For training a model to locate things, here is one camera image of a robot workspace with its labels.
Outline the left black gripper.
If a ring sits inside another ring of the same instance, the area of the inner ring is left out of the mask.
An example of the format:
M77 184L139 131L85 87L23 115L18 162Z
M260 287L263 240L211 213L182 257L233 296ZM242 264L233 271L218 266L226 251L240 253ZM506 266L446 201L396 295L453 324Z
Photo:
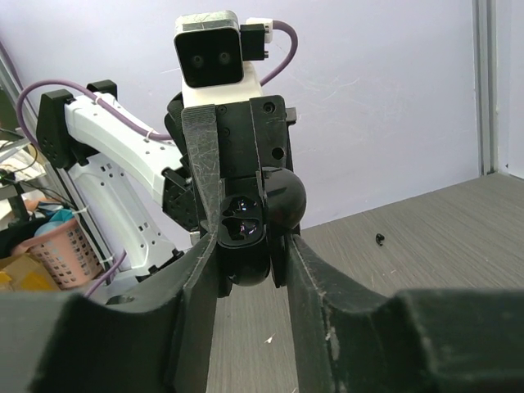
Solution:
M300 232L303 184L294 174L289 128L296 109L282 96L183 109L182 126L201 233L217 241L222 178L250 178L262 170L271 274L287 283L286 235Z

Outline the black earbud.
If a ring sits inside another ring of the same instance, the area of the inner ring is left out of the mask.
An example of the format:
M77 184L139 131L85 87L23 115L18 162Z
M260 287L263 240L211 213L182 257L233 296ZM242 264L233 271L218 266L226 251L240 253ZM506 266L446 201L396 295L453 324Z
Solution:
M384 241L385 241L385 236L381 233L377 233L376 236L375 236L375 242L379 245L379 246L383 246L384 245Z

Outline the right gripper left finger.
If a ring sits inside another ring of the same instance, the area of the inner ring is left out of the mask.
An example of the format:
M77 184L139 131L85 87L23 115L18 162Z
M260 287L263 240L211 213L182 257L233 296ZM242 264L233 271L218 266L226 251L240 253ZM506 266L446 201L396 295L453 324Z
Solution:
M203 392L216 237L101 305L77 292L1 295L4 392Z

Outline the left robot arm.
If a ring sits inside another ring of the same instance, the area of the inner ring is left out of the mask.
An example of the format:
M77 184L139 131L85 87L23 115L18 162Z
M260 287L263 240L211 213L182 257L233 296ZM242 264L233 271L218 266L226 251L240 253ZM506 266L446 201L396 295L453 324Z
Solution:
M133 190L139 182L185 230L217 233L219 278L253 286L286 282L285 238L300 229L305 188L289 159L296 116L279 95L167 106L169 136L131 116L106 81L58 83L41 96L38 142L71 177L98 223L127 253L124 272L147 276L171 245Z

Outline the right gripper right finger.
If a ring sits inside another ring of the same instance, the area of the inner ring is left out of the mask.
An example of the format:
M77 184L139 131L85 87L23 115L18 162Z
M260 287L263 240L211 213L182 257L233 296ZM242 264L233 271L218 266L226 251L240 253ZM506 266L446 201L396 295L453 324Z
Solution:
M302 392L520 392L520 290L372 291L288 240Z

